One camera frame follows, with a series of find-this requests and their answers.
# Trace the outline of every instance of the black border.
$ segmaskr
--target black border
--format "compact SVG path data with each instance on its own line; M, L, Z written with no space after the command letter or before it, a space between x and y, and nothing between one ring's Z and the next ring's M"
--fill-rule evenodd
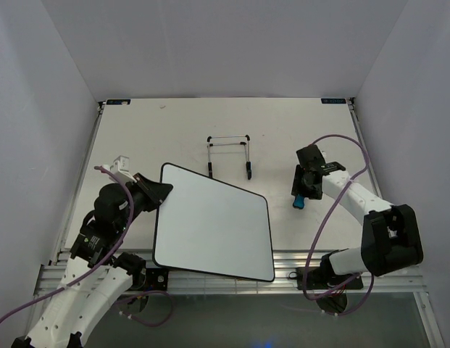
M251 192L248 190L245 190L243 188L231 185L230 183L225 183L223 181L214 179L214 178L209 178L208 176L198 173L198 172L194 172L193 170L189 170L188 168L184 168L181 167L179 165L174 165L173 163L170 162L166 162L162 165L162 167L160 168L160 182L162 182L162 178L164 175L164 166L166 165L172 165L173 167L178 167L180 169L183 170L187 170L188 172L203 176L209 180L213 180L213 181L218 181L219 183L224 183L225 185L234 187L235 189L239 189L245 192L249 192L250 194L255 194L256 196L260 196L265 200L265 203L267 204L267 216L268 216L268 230L270 231L270 247L271 247L271 260L272 260L272 264L273 264L273 279L271 281L267 281L267 280L262 280L262 279L256 279L256 278L246 278L246 277L241 277L239 275L229 275L229 274L222 274L222 273L213 273L213 272L205 272L203 270L189 270L188 268L178 268L178 267L170 267L170 266L166 266L166 265L160 265L156 260L155 260L155 244L157 242L157 224L159 222L159 211L160 211L160 207L159 209L157 209L157 213L156 213L156 217L155 217L155 229L154 229L154 245L152 247L152 262L157 266L157 267L161 267L161 268L169 268L172 270L187 270L190 272L196 272L196 273L205 273L205 274L213 274L215 276L225 276L225 277L231 277L231 278L238 278L238 279L246 279L246 280L250 280L250 281L261 281L261 282L265 282L265 283L272 283L273 281L275 281L275 259L273 258L273 243L272 243L272 239L271 239L271 225L270 225L270 211L268 210L268 201L267 199L262 196L261 194L256 194L255 192Z

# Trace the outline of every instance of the blue object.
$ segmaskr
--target blue object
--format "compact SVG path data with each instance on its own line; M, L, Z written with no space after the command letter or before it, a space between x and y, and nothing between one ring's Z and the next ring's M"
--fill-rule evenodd
M292 206L296 209L303 209L305 207L304 199L304 196L298 194L294 199L294 203L292 204Z

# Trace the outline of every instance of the gray floor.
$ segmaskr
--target gray floor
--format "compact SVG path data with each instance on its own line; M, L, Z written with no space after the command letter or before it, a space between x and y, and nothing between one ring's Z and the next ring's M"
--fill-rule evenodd
M158 328L108 312L86 347L429 347L412 294L373 294L345 318L281 305L317 309L302 295L176 297L172 319ZM139 316L155 321L167 309L167 299L152 297Z

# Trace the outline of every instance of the whiteboard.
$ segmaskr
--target whiteboard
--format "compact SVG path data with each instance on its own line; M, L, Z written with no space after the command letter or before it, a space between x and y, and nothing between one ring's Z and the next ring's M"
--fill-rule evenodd
M258 194L166 163L173 190L157 211L154 262L258 281L275 269L267 200Z
M261 194L268 201L274 250L310 248L333 200L307 201L292 208L291 187L296 151L329 133L357 138L346 104L322 104L319 98L179 98L131 99L129 105L106 105L88 154L80 190L69 218L64 249L70 249L81 222L93 209L102 186L110 181L93 169L120 155L130 158L130 172L158 181L160 168L175 163L207 174L207 137L249 134L252 179L247 180L242 146L214 146L214 178ZM319 143L328 160L350 173L364 167L361 152L349 141L329 138ZM358 181L372 190L368 174ZM152 250L156 214L140 214L123 241L123 250ZM319 250L359 247L362 228L338 207L320 237Z

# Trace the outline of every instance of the cable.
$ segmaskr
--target cable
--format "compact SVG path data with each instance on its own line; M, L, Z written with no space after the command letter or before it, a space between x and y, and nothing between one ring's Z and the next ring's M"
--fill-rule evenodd
M101 267L104 263L106 263L110 257L120 248L120 246L123 243L123 239L126 236L126 233L128 232L128 229L131 225L131 223L133 222L133 214L134 214L134 201L133 201L133 197L131 196L130 191L128 190L128 188L125 186L125 184L119 179L117 178L115 175L113 175L111 172L109 172L108 170L104 169L101 166L96 166L94 167L95 170L99 170L100 172L107 174L108 176L110 176L115 182L117 182L118 184L120 184L123 188L123 191L125 191L127 198L128 198L128 203L130 205L130 214L128 215L128 221L126 223L125 226L125 230L122 232L122 235L120 236L119 240L117 241L117 243L115 243L115 245L110 249L110 251L102 258L101 261L99 261L98 263L96 263L94 265L93 268L91 268L88 272L86 272L85 274L83 274L82 276L76 278L75 280L69 282L66 284L65 287L62 288L58 288L54 291L51 291L50 293L39 297L37 299L34 299L32 301L29 301L25 304L22 304L21 306L15 308L14 310L11 310L10 312L4 314L2 317L0 317L0 325L9 317L13 316L15 313L24 310L25 308L28 308L29 306L33 306L36 303L39 303L41 301L44 301L45 299L48 299L50 297L53 297L54 295L60 294L61 292L63 292L67 287L71 287L73 285L75 285L76 283L78 283L79 281L82 281L83 279L85 279L86 277L88 277L89 275L93 274L94 272L96 272L96 270Z
M157 326L161 326L162 324L165 324L173 315L173 312L175 310L175 300L173 299L173 297L168 294L165 291L161 291L161 290L151 290L151 291L145 291L145 292L141 292L140 294L128 297L127 299L121 299L120 301L116 301L115 305L121 305L123 303L127 303L129 301L131 301L132 299L136 299L138 297L142 297L142 296L146 296L146 295L150 295L150 294L161 294L161 295L165 295L166 297L168 297L168 299L170 300L170 311L168 312L167 316L162 319L161 321L159 321L158 323L149 323L143 319L140 319L128 312L125 312L123 310L119 310L121 314L126 315L128 318L130 318L131 320L137 321L138 323L144 325L144 326L148 326L149 328L156 328Z
M324 293L319 294L319 295L310 296L307 293L307 276L308 276L308 272L309 272L309 264L310 264L310 261L312 260L313 253L314 253L315 247L317 246L318 240L320 239L321 233L323 232L323 229L325 228L326 223L328 222L330 216L333 214L334 209L341 202L343 195L347 192L347 190L349 190L349 187L352 184L353 180L355 180L361 174L366 172L367 169L368 169L368 166L370 165L370 158L368 157L367 151L363 148L363 146L358 141L350 138L349 136L343 136L341 134L328 134L326 136L322 136L321 138L318 138L315 141L313 141L312 145L315 145L318 141L321 141L321 140L326 139L326 138L343 138L343 139L346 139L346 140L351 141L352 143L356 144L360 148L360 150L362 150L362 154L363 154L363 158L364 158L364 168L362 168L361 170L359 170L358 172L356 172L355 174L352 175L350 180L347 182L347 184L341 190L340 194L338 195L338 197L334 201L334 203L331 206L331 208L328 210L328 213L323 218L323 221L321 222L320 227L318 228L318 231L315 234L312 246L310 247L309 253L307 255L307 261L305 262L304 274L303 274L303 278L302 278L302 291L304 292L305 298L310 300L310 301L316 301L318 299L322 299L323 297L330 296L334 291L343 288L346 284L350 283L356 277L359 276L358 273L357 274L353 274L349 278L347 278L345 281L343 281L342 283L338 284L337 286L334 286L333 288L331 288L331 289L329 289L329 290L327 290ZM368 288L368 290L367 290L366 294L364 295L364 297L362 298L362 300L358 304L353 306L351 309L349 309L349 310L347 310L345 312L342 312L342 313L340 313L338 315L348 315L348 314L353 313L356 310L358 310L365 303L367 298L369 297L369 295L371 293L371 290L372 290L372 287L374 285L374 282L375 282L374 275L371 275L370 287Z

